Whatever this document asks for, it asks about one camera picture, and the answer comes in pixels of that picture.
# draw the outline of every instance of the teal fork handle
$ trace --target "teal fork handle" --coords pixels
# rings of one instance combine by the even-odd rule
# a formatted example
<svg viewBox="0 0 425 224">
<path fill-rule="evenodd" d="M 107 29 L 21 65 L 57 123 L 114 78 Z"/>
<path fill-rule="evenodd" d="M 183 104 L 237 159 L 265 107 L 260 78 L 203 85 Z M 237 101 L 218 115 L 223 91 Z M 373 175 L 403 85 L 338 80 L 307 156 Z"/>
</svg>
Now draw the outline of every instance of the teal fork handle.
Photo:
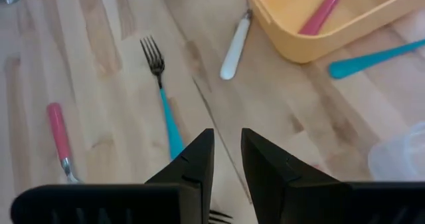
<svg viewBox="0 0 425 224">
<path fill-rule="evenodd" d="M 345 78 L 355 74 L 356 72 L 372 67 L 380 62 L 384 62 L 398 55 L 403 55 L 404 53 L 413 51 L 414 49 L 417 49 L 423 45 L 425 45 L 425 39 L 370 55 L 339 60 L 331 63 L 329 65 L 328 71 L 332 78 Z"/>
<path fill-rule="evenodd" d="M 167 101 L 167 96 L 163 88 L 160 89 L 162 104 L 164 106 L 165 123 L 167 125 L 168 143 L 170 147 L 171 160 L 174 160 L 185 149 L 183 139 L 180 136 L 179 129 L 174 121 L 173 113 Z"/>
</svg>

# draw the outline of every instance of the yellow container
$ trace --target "yellow container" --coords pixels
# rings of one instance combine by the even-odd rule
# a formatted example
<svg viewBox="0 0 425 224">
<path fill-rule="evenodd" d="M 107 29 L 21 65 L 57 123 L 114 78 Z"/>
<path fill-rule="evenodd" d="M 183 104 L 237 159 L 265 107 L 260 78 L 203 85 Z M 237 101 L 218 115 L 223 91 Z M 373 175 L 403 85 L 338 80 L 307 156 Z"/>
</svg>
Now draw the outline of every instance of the yellow container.
<svg viewBox="0 0 425 224">
<path fill-rule="evenodd" d="M 299 35 L 322 1 L 250 0 L 277 50 L 298 63 L 326 55 L 425 5 L 425 0 L 340 0 L 318 35 Z"/>
</svg>

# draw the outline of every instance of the pink-handled utensil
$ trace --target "pink-handled utensil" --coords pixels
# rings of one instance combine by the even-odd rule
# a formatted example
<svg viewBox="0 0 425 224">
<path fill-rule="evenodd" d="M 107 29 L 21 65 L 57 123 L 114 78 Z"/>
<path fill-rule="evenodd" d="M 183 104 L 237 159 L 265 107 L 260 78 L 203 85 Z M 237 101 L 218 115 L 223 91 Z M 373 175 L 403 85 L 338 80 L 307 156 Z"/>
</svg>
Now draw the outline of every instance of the pink-handled utensil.
<svg viewBox="0 0 425 224">
<path fill-rule="evenodd" d="M 298 33 L 302 35 L 317 35 L 328 16 L 332 13 L 332 10 L 338 4 L 338 1 L 324 0 Z"/>
<path fill-rule="evenodd" d="M 71 151 L 68 142 L 68 134 L 66 133 L 62 108 L 58 103 L 51 103 L 47 106 L 48 119 L 52 128 L 56 150 L 58 152 L 60 165 L 65 171 L 69 183 L 80 183 L 72 173 Z"/>
</svg>

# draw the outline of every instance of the fork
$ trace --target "fork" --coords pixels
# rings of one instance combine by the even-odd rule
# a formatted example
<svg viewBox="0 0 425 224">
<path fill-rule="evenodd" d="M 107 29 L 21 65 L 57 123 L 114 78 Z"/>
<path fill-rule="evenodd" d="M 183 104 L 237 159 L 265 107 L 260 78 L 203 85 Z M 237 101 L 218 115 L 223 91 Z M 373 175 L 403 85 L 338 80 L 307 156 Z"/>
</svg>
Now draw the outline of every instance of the fork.
<svg viewBox="0 0 425 224">
<path fill-rule="evenodd" d="M 165 69 L 164 57 L 159 51 L 159 48 L 152 36 L 145 37 L 140 40 L 141 47 L 145 53 L 147 63 L 151 69 L 153 75 L 157 77 L 159 91 L 161 93 L 161 99 L 164 106 L 165 122 L 167 124 L 168 140 L 170 147 L 170 156 L 174 160 L 184 149 L 183 140 L 180 136 L 179 129 L 174 121 L 173 114 L 165 95 L 165 90 L 162 85 L 162 73 Z M 225 223 L 231 224 L 225 221 L 224 218 L 232 219 L 231 216 L 221 213 L 219 211 L 210 210 L 209 223 Z"/>
</svg>

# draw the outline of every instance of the wooden table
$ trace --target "wooden table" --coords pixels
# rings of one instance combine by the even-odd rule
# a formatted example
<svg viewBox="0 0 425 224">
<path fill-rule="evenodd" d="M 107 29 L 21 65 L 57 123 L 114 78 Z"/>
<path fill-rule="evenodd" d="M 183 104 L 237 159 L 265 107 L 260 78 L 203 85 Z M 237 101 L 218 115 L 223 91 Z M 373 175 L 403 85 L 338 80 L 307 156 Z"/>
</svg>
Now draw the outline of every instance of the wooden table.
<svg viewBox="0 0 425 224">
<path fill-rule="evenodd" d="M 157 84 L 139 39 L 165 55 L 164 85 L 186 144 L 216 130 L 212 207 L 256 223 L 240 156 L 252 128 L 342 180 L 370 179 L 367 154 L 425 117 L 425 49 L 343 80 L 327 65 L 425 37 L 411 14 L 309 65 L 292 64 L 254 19 L 236 77 L 221 62 L 245 0 L 24 0 L 0 9 L 0 222 L 11 200 L 65 183 L 46 105 L 59 102 L 78 176 L 143 183 L 169 163 Z"/>
</svg>

